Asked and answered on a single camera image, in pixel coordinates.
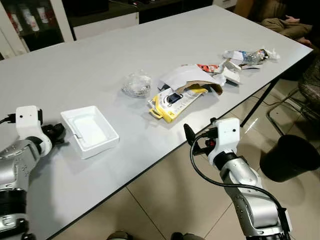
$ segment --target plastic bag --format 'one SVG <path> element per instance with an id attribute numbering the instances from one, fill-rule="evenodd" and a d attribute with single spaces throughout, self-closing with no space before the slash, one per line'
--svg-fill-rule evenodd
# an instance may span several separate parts
<path id="1" fill-rule="evenodd" d="M 143 70 L 126 77 L 122 90 L 130 97 L 147 97 L 151 90 L 151 77 Z"/>

